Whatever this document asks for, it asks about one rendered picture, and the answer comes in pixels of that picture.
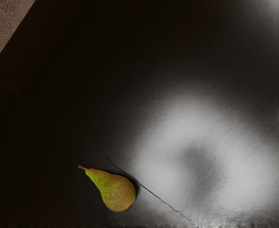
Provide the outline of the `green yellow pear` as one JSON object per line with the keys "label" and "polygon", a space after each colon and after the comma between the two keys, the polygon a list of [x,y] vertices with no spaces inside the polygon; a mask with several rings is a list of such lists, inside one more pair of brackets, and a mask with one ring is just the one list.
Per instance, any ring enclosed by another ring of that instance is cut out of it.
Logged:
{"label": "green yellow pear", "polygon": [[85,168],[78,165],[98,188],[105,206],[113,212],[122,212],[133,205],[136,191],[133,183],[121,175]]}

